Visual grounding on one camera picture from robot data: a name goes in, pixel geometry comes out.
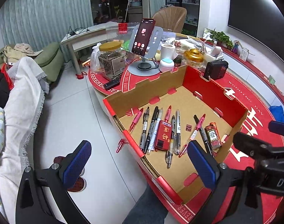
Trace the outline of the mahjong print lighter box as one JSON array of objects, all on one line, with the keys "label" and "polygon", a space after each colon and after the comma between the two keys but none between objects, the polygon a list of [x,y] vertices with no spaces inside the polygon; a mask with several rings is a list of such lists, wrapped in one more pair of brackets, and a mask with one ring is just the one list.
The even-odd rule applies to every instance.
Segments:
[{"label": "mahjong print lighter box", "polygon": [[205,131],[212,149],[213,150],[219,149],[221,147],[221,141],[219,139],[219,135],[214,125],[209,124],[208,126],[205,127]]}]

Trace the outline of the pink patterned pen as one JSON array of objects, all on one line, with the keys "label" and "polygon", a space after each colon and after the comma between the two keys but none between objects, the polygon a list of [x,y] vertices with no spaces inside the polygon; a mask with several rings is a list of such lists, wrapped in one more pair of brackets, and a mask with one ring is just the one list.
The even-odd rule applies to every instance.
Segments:
[{"label": "pink patterned pen", "polygon": [[187,141],[187,143],[185,144],[184,148],[183,148],[182,151],[180,152],[180,154],[179,154],[179,156],[178,156],[179,158],[182,157],[182,155],[186,152],[189,142],[190,142],[190,141],[193,141],[193,140],[196,138],[196,135],[197,135],[199,129],[201,128],[201,126],[202,126],[202,124],[203,124],[203,122],[204,122],[204,120],[205,120],[205,116],[206,116],[206,114],[203,114],[202,117],[199,119],[199,121],[198,121],[198,123],[196,124],[196,127],[195,127],[195,129],[194,129],[192,135],[190,136],[190,138],[188,139],[188,141]]}]

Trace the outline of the red cigarette pack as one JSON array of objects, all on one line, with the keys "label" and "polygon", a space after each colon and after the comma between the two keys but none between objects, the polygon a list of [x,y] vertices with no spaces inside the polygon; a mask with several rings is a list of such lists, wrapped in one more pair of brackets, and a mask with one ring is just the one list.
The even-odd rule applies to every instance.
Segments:
[{"label": "red cigarette pack", "polygon": [[156,140],[155,140],[155,150],[167,151],[169,149],[171,140],[171,124],[160,121]]}]

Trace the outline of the red gold slim box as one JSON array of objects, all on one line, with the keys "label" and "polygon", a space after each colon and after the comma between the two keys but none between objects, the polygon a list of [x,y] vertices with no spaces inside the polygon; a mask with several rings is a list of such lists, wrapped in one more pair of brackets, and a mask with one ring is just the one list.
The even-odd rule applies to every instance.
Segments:
[{"label": "red gold slim box", "polygon": [[210,126],[212,126],[212,128],[213,128],[213,130],[214,130],[214,132],[215,132],[215,135],[216,135],[216,140],[215,140],[215,142],[217,141],[218,144],[221,146],[221,138],[220,138],[219,130],[218,130],[218,128],[217,128],[216,123],[215,123],[215,122],[211,122],[211,123],[210,123]]}]

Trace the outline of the black marker pen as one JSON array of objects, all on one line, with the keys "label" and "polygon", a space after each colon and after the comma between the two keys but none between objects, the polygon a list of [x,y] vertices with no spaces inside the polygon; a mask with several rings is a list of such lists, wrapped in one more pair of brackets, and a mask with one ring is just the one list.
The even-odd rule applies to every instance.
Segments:
[{"label": "black marker pen", "polygon": [[208,137],[207,137],[207,135],[206,135],[206,132],[205,132],[203,126],[200,125],[198,128],[199,128],[198,131],[200,132],[200,135],[201,135],[201,138],[202,138],[202,140],[203,140],[203,143],[204,143],[206,152],[209,153],[209,154],[214,158],[214,153],[213,153],[211,144],[210,144],[210,142],[208,141]]}]

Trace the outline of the blue plastic bag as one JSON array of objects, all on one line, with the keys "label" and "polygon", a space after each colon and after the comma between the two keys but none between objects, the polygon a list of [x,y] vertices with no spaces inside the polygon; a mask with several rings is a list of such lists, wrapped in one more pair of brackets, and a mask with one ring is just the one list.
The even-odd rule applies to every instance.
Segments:
[{"label": "blue plastic bag", "polygon": [[273,115],[275,121],[284,123],[284,111],[282,106],[270,106],[269,111]]}]

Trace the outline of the red cardboard tray box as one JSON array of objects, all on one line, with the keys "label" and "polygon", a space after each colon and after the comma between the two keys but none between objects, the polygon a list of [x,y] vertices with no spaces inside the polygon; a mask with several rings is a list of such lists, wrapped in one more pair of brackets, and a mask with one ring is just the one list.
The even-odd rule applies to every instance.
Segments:
[{"label": "red cardboard tray box", "polygon": [[[206,80],[190,66],[179,67],[175,72],[164,72],[157,79],[143,80],[127,92],[116,92],[104,99],[111,121],[133,151],[137,162],[152,178],[161,193],[174,204],[185,204],[203,188],[199,178],[188,183],[196,173],[189,157],[182,154],[195,127],[195,117],[204,125],[216,123],[221,136],[232,137],[242,126],[248,110],[237,99],[225,94],[225,89],[213,80]],[[143,122],[130,128],[130,112],[139,110],[153,114],[158,109],[159,128],[153,131],[155,142],[147,152],[141,148]]]}]

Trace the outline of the black portable radio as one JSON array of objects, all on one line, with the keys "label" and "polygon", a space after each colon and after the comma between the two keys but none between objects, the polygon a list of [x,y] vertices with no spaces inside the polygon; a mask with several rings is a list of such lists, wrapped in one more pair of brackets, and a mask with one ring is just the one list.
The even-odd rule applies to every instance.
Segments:
[{"label": "black portable radio", "polygon": [[224,77],[229,64],[224,59],[208,62],[203,77],[207,80],[218,80]]}]

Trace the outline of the gold lid glass jar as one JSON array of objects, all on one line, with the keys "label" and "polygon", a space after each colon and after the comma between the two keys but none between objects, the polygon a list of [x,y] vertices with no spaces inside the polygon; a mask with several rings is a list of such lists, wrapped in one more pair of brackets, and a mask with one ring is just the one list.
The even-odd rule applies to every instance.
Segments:
[{"label": "gold lid glass jar", "polygon": [[200,70],[204,66],[204,57],[198,49],[190,49],[184,52],[183,62]]}]

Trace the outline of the red white gel pen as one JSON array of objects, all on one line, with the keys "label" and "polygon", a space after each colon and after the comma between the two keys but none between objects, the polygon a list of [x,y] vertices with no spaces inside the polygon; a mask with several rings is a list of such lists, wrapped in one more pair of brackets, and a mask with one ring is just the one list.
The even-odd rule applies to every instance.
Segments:
[{"label": "red white gel pen", "polygon": [[141,109],[139,110],[139,112],[135,115],[135,117],[134,117],[134,119],[133,119],[133,121],[132,121],[132,123],[131,123],[131,125],[130,125],[130,128],[129,128],[129,130],[128,130],[129,133],[132,133],[132,132],[133,132],[135,126],[137,125],[139,119],[141,118],[142,113],[143,113],[143,108],[141,108]]}]

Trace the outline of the small teal white speaker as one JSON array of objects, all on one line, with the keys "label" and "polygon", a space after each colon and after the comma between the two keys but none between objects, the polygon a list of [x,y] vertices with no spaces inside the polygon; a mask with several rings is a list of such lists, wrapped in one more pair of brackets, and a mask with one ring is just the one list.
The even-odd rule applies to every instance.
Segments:
[{"label": "small teal white speaker", "polygon": [[174,62],[169,58],[164,58],[160,60],[159,70],[161,72],[172,71],[174,69]]}]

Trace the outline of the green sofa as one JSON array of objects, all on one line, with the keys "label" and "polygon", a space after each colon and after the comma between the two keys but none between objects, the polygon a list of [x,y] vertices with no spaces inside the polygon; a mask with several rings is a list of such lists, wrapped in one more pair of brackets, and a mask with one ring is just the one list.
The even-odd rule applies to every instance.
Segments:
[{"label": "green sofa", "polygon": [[7,45],[0,49],[0,67],[12,67],[23,57],[33,59],[47,75],[47,82],[53,83],[57,80],[64,63],[64,56],[60,50],[59,43],[53,42],[42,50],[34,51],[27,43]]}]

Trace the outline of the yellow lid plastic jar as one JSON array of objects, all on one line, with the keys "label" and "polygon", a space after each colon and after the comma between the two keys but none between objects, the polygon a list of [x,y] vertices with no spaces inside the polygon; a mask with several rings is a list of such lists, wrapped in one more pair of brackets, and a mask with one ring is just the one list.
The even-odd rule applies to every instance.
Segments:
[{"label": "yellow lid plastic jar", "polygon": [[102,75],[108,81],[114,80],[125,69],[126,51],[120,41],[109,41],[99,46],[99,63]]}]

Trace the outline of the beige shell chair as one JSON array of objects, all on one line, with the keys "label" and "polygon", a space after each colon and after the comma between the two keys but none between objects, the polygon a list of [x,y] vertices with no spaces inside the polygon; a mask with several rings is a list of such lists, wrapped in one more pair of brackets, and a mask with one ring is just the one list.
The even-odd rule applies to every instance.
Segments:
[{"label": "beige shell chair", "polygon": [[152,18],[156,21],[156,26],[169,29],[176,33],[181,33],[187,10],[183,7],[165,7],[157,11]]}]

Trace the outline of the smartphone on stand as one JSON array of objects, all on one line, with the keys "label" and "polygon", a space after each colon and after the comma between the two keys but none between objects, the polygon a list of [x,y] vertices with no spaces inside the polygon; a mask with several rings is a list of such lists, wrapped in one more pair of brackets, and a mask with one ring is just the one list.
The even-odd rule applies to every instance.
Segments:
[{"label": "smartphone on stand", "polygon": [[145,55],[146,48],[149,44],[153,29],[155,27],[155,23],[156,22],[154,19],[142,19],[138,27],[136,37],[134,39],[134,43],[131,50],[132,53],[140,56]]}]

